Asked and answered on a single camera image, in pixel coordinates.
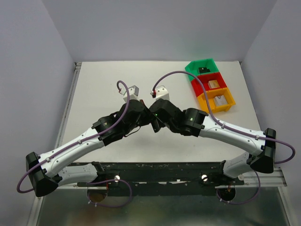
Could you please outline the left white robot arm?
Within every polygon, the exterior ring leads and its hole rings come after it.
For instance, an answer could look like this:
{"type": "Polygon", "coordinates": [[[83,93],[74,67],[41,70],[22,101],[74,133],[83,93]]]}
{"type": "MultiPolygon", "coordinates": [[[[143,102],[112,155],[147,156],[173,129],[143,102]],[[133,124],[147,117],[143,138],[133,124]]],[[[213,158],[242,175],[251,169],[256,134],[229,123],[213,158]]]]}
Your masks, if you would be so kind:
{"type": "Polygon", "coordinates": [[[72,183],[92,183],[100,175],[96,162],[75,164],[80,157],[121,140],[133,129],[148,125],[151,113],[143,101],[130,100],[115,113],[100,118],[80,136],[44,154],[26,156],[26,170],[37,197],[72,183]]]}

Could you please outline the black leather card holder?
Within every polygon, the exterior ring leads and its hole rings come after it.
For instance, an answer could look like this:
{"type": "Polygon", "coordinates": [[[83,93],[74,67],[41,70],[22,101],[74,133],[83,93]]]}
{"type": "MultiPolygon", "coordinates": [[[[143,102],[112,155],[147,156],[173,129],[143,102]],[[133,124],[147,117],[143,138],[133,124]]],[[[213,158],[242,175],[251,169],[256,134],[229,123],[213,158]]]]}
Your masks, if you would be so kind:
{"type": "Polygon", "coordinates": [[[165,124],[162,123],[155,115],[152,115],[150,123],[155,133],[159,132],[161,128],[165,127],[165,124]]]}

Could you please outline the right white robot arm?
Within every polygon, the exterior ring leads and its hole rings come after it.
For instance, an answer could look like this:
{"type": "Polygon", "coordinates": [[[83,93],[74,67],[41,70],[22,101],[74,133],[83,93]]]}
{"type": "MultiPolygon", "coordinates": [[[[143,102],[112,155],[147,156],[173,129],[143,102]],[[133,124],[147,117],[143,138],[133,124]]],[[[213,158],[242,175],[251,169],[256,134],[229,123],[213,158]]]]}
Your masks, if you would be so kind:
{"type": "Polygon", "coordinates": [[[248,133],[245,128],[215,121],[204,111],[195,108],[182,111],[163,99],[155,101],[149,110],[173,133],[211,138],[244,150],[240,156],[224,162],[222,171],[229,178],[252,170],[265,174],[274,171],[276,145],[272,137],[276,132],[272,129],[248,133]]]}

